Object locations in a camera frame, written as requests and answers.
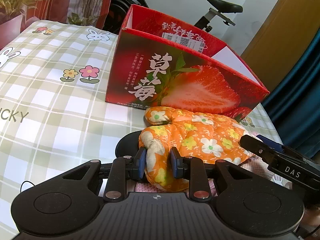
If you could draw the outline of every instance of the exercise bike seat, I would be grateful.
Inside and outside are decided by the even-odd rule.
[[[222,0],[207,0],[213,7],[215,7],[220,13],[238,13],[243,12],[241,5],[229,3]]]

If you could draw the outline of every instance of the checkered tablecloth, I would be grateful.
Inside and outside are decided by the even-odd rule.
[[[118,141],[145,127],[143,110],[105,102],[117,36],[91,41],[89,29],[102,32],[38,21],[1,52],[20,54],[0,69],[0,240],[18,233],[10,206],[23,181],[38,184],[91,159],[110,163]],[[88,65],[98,81],[81,77]],[[248,117],[249,131],[281,142],[261,105]]]

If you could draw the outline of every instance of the white rabbit illustration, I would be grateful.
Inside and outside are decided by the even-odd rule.
[[[109,35],[110,33],[105,32],[105,33],[97,33],[93,29],[89,29],[89,34],[87,35],[87,38],[89,41],[108,41],[109,40]]]
[[[16,51],[12,54],[11,51],[13,50],[12,47],[6,48],[4,49],[1,53],[0,53],[0,68],[10,59],[10,58],[14,58],[17,57],[18,55],[20,55],[20,51]]]

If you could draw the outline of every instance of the orange floral fabric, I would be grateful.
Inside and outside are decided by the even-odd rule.
[[[141,132],[139,147],[147,149],[148,181],[161,190],[178,192],[189,187],[189,181],[172,175],[172,147],[177,147],[181,156],[212,164],[225,159],[238,165],[253,155],[239,145],[241,136],[249,132],[227,116],[156,106],[146,110],[145,118],[154,126]]]

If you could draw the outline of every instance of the teal curtain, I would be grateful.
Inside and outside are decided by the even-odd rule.
[[[320,151],[320,30],[262,105],[284,145],[310,158]]]

